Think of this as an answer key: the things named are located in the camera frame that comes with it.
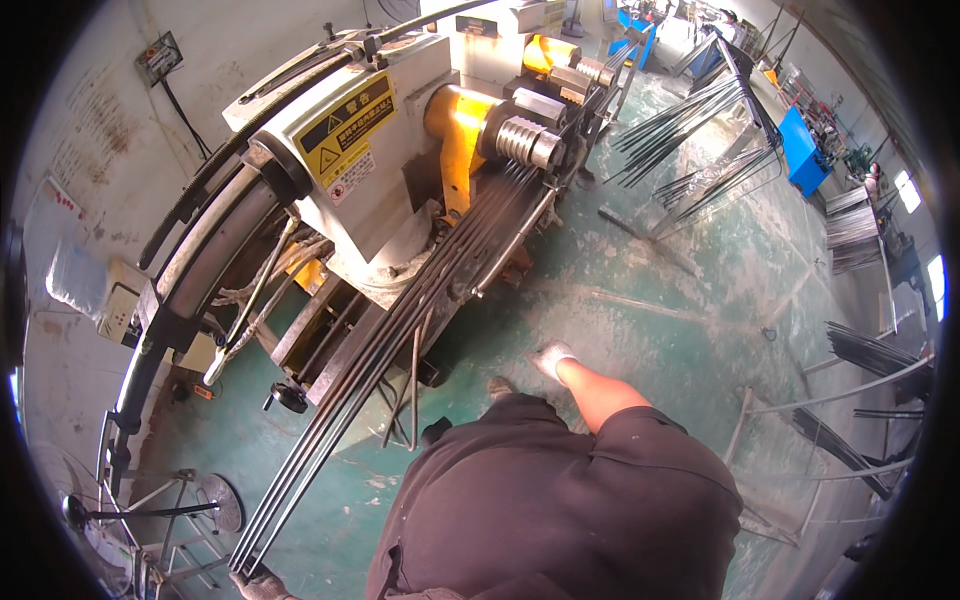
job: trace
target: standing fan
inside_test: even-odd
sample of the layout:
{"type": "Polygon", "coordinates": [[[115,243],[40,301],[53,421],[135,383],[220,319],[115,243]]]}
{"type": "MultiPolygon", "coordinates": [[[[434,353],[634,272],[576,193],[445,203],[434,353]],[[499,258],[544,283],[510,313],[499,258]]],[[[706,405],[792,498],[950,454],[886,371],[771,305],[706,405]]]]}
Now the standing fan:
{"type": "MultiPolygon", "coordinates": [[[[50,444],[31,444],[30,450],[55,507],[76,498],[85,510],[96,510],[97,481],[80,461],[50,444]]],[[[126,594],[133,581],[135,549],[123,525],[116,520],[88,520],[78,530],[66,520],[62,524],[104,590],[114,598],[126,594]]]]}

